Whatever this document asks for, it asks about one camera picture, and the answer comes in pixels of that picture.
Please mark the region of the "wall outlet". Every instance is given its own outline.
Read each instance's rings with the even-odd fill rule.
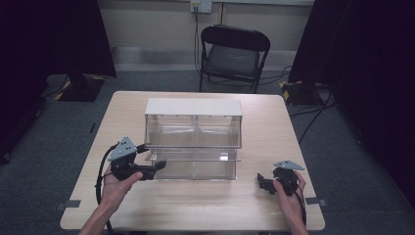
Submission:
[[[203,1],[201,3],[201,12],[202,13],[211,13],[211,2],[210,1]]]
[[[201,1],[190,1],[190,12],[200,12],[201,5]]]

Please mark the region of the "clear plastic box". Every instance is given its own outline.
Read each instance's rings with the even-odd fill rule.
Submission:
[[[151,98],[146,160],[167,161],[156,178],[235,179],[242,148],[239,100]]]

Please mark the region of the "cable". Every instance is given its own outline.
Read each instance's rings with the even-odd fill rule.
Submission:
[[[302,197],[300,197],[300,195],[297,193],[297,191],[296,190],[294,190],[293,189],[293,187],[291,187],[291,185],[283,178],[283,177],[280,177],[279,178],[281,181],[284,181],[283,183],[287,186],[287,187],[289,187],[290,188],[290,190],[291,191],[293,191],[293,193],[296,195],[296,197],[297,197],[297,200],[299,200],[299,203],[300,203],[300,207],[301,207],[301,215],[302,215],[302,222],[304,223],[304,225],[306,225],[307,224],[307,213],[306,213],[306,211],[305,211],[305,199],[304,199],[304,194],[302,193],[302,189],[301,189],[301,187],[297,184],[297,186],[298,186],[298,188],[300,188],[300,191],[301,191],[301,195],[302,195]]]
[[[305,111],[305,112],[303,112],[304,110],[309,110],[309,109],[314,109],[314,107],[313,106],[310,106],[310,107],[303,107],[301,109],[298,109],[295,114],[291,114],[290,115],[290,119],[294,119],[295,117],[300,116],[300,115],[305,115],[305,114],[310,114],[310,113],[314,113],[314,112],[320,111],[320,109],[318,109],[318,110],[315,110],[314,109],[312,111]]]
[[[222,2],[222,6],[220,8],[220,24],[223,24],[223,15],[224,15],[223,9],[224,8],[225,8],[225,3]]]
[[[311,122],[308,124],[307,128],[305,129],[305,131],[302,133],[301,138],[299,140],[299,145],[301,144],[302,139],[304,138],[304,135],[308,131],[308,129],[310,128],[310,126],[312,126],[312,124],[315,122],[315,120],[323,113],[324,110],[326,110],[328,108],[327,104],[329,103],[329,100],[332,97],[332,94],[333,94],[333,90],[330,91],[329,97],[327,98],[326,102],[324,103],[323,108],[320,108],[319,110],[315,110],[315,111],[310,112],[310,113],[313,113],[313,112],[317,112],[318,111],[318,114],[311,120]]]
[[[336,104],[337,104],[337,102],[333,102],[333,104],[331,104],[331,105],[327,106],[326,108],[324,108],[324,110],[327,110],[327,109],[329,109],[329,108],[332,108],[332,107],[334,107]],[[311,108],[314,108],[314,107],[306,107],[306,108],[303,108],[302,110],[305,110],[305,109],[311,109]],[[296,116],[306,115],[306,114],[311,114],[311,113],[315,113],[315,112],[319,112],[319,111],[321,111],[321,109],[312,110],[312,111],[306,111],[306,112],[302,112],[302,113],[295,113],[295,114],[290,115],[290,118],[291,118],[291,119],[294,119]]]
[[[199,63],[199,20],[198,20],[198,13],[199,9],[197,7],[193,7],[193,10],[195,12],[195,22],[196,22],[196,29],[195,29],[195,43],[194,43],[194,49],[193,49],[193,55],[195,60],[195,67],[198,74],[201,74],[201,66]]]
[[[63,81],[63,82],[62,82],[62,84],[58,87],[58,89],[56,89],[55,91],[52,91],[52,92],[51,92],[51,93],[49,93],[49,94],[44,95],[42,98],[49,97],[49,96],[51,96],[51,95],[55,94],[56,92],[58,92],[59,90],[61,90],[61,89],[62,89],[62,87],[64,87],[64,86],[65,86],[65,83],[67,83],[67,80],[68,80],[68,74],[65,76],[64,81]]]
[[[97,203],[98,205],[101,204],[101,187],[102,187],[102,182],[105,176],[102,176],[103,173],[103,169],[104,169],[104,163],[105,163],[105,159],[107,158],[107,155],[116,148],[116,146],[118,145],[118,143],[116,143],[115,145],[111,146],[109,150],[107,150],[107,153],[105,153],[104,157],[101,160],[101,164],[100,164],[100,170],[98,171],[98,177],[97,177],[97,184],[95,185],[95,195],[97,197]],[[108,233],[113,235],[113,227],[111,226],[110,221],[107,221],[107,229],[108,229]]]
[[[259,80],[265,80],[265,79],[271,79],[271,78],[275,78],[275,79],[273,79],[271,81],[267,81],[267,82],[262,82],[259,85],[270,84],[270,83],[273,83],[273,82],[276,82],[276,81],[282,79],[285,75],[290,74],[289,71],[288,72],[285,72],[285,70],[287,68],[290,68],[290,67],[291,66],[284,67],[283,68],[283,71],[279,75],[268,76],[268,77],[262,77],[262,78],[260,78]],[[210,83],[213,83],[213,84],[226,85],[226,86],[234,86],[234,87],[238,87],[238,86],[251,86],[250,84],[226,84],[226,83],[224,83],[224,82],[232,82],[232,81],[235,81],[233,79],[222,79],[222,80],[213,81],[213,80],[209,80],[209,79],[207,79],[207,78],[204,77],[204,81],[210,82]]]

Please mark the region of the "wall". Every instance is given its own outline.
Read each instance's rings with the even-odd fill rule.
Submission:
[[[250,1],[213,2],[211,14],[199,14],[199,32],[223,22],[262,31],[271,40],[271,51],[297,51],[312,1],[235,2]],[[103,0],[99,4],[112,47],[194,48],[196,23],[189,1]]]

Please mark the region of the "table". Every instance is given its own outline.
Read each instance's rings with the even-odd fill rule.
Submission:
[[[237,99],[243,111],[241,162],[236,180],[148,180],[134,184],[112,216],[115,230],[130,231],[274,231],[287,230],[277,197],[259,189],[256,174],[271,178],[275,162],[291,160],[305,167],[306,198],[315,192],[282,97],[277,95],[140,92],[114,94],[92,144],[71,200],[78,208],[66,208],[64,229],[80,229],[97,207],[96,177],[105,152],[128,136],[135,145],[144,143],[145,109],[149,98]],[[149,165],[147,155],[136,163]],[[306,205],[307,229],[325,226],[318,204]]]

